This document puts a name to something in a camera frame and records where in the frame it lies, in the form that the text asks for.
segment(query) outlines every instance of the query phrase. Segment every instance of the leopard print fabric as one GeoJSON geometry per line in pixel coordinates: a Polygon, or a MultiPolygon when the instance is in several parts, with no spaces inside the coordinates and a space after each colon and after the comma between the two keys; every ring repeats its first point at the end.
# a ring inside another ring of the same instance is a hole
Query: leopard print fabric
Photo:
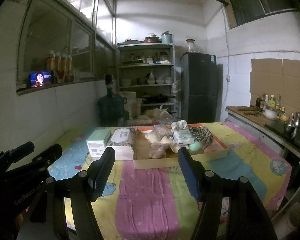
{"type": "Polygon", "coordinates": [[[190,132],[194,138],[201,142],[203,145],[208,146],[213,143],[213,135],[210,130],[206,127],[191,127],[190,132]]]}

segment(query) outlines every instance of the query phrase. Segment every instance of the screw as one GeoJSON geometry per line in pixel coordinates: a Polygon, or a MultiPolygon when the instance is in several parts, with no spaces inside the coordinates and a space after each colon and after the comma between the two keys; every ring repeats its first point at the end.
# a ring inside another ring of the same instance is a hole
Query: screw
{"type": "Polygon", "coordinates": [[[242,183],[247,183],[248,182],[248,179],[246,177],[240,177],[240,181],[242,183]]]}
{"type": "Polygon", "coordinates": [[[213,171],[206,171],[205,175],[208,176],[208,177],[213,177],[214,172],[213,171]]]}
{"type": "Polygon", "coordinates": [[[46,178],[46,183],[52,183],[54,181],[53,177],[46,178]]]}
{"type": "Polygon", "coordinates": [[[79,177],[83,178],[83,177],[88,175],[88,172],[87,171],[80,171],[78,175],[79,175],[79,177]]]}

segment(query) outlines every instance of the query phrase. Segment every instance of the woman on screen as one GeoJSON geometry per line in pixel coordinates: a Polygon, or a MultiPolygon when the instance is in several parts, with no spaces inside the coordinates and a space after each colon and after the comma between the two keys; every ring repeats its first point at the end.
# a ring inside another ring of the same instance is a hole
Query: woman on screen
{"type": "Polygon", "coordinates": [[[37,73],[35,76],[35,86],[34,87],[41,87],[43,85],[51,84],[48,80],[45,80],[45,77],[42,73],[37,73]]]}

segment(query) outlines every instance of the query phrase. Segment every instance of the colorful tablecloth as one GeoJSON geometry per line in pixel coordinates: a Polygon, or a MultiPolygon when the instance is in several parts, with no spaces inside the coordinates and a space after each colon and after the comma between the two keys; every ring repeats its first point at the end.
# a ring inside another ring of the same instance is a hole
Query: colorful tablecloth
{"type": "MultiPolygon", "coordinates": [[[[228,147],[226,158],[203,163],[220,177],[249,179],[264,206],[277,210],[285,194],[291,166],[264,143],[231,122],[205,123],[228,147]]],[[[75,129],[57,143],[63,155],[51,167],[56,180],[86,170],[86,139],[95,130],[75,129]]],[[[133,161],[116,161],[102,197],[91,203],[105,239],[189,239],[199,215],[179,167],[135,170],[133,161]]],[[[70,199],[65,200],[67,225],[74,228],[70,199]]],[[[225,231],[228,200],[218,235],[225,231]]]]}

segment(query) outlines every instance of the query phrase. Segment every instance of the refrigerator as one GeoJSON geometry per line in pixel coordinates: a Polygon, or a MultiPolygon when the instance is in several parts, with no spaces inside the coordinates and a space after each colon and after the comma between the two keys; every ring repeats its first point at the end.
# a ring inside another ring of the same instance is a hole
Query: refrigerator
{"type": "Polygon", "coordinates": [[[181,58],[181,119],[187,123],[215,122],[218,69],[215,55],[188,53],[181,58]]]}

